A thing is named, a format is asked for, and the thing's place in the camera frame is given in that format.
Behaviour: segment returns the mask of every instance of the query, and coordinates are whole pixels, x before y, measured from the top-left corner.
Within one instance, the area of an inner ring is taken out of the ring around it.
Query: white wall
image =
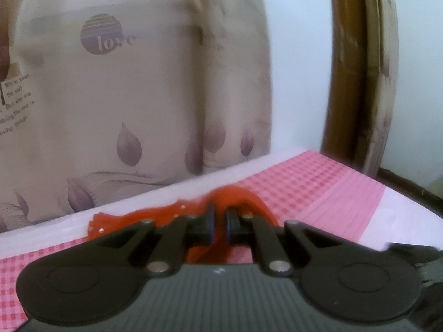
[[[433,189],[443,176],[443,0],[396,5],[399,72],[382,167]]]
[[[331,0],[264,0],[271,44],[273,152],[320,150],[332,68]]]

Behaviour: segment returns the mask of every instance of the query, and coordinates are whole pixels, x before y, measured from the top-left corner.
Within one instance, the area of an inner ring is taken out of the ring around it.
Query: metal screw
[[[148,270],[152,273],[163,273],[169,269],[169,265],[163,261],[154,261],[148,265]]]
[[[289,219],[288,221],[286,221],[286,223],[288,225],[295,226],[295,225],[298,225],[300,223],[300,221],[297,221],[296,219]]]
[[[269,264],[269,269],[274,272],[287,272],[290,268],[291,265],[286,261],[272,261]]]

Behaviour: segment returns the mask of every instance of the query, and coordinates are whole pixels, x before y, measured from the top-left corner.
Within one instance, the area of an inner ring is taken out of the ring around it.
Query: white logo
[[[223,267],[219,267],[218,269],[214,270],[214,273],[216,274],[223,274],[226,272],[226,269],[224,269]]]

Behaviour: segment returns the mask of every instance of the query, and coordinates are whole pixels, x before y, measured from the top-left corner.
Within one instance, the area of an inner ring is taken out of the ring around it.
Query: curtain
[[[269,152],[263,0],[0,0],[0,231]]]

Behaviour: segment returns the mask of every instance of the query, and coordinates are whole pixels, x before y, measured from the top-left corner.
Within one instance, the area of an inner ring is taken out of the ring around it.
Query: orange object
[[[145,208],[124,216],[100,212],[89,222],[88,239],[101,237],[103,234],[114,232],[145,218],[153,219],[157,225],[162,226],[170,223],[177,216],[201,215],[210,201],[215,205],[216,212],[217,227],[214,244],[209,247],[191,248],[188,253],[188,263],[225,263],[227,261],[232,248],[227,244],[225,236],[225,211],[228,207],[236,207],[239,215],[262,216],[270,224],[278,225],[274,215],[257,195],[247,189],[228,185],[191,201],[179,199],[169,206]]]

